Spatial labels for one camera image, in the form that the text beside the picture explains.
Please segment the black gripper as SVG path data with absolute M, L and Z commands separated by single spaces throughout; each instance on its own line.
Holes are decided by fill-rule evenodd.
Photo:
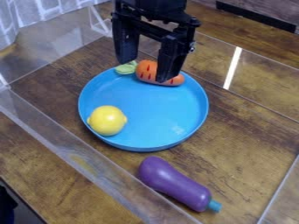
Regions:
M 136 59 L 140 34 L 160 39 L 155 78 L 159 83 L 179 74 L 187 55 L 195 50 L 194 33 L 200 21 L 184 12 L 186 6 L 187 0 L 115 0 L 111 16 L 116 60 L 126 64 Z M 175 23 L 178 27 L 168 32 L 142 18 Z

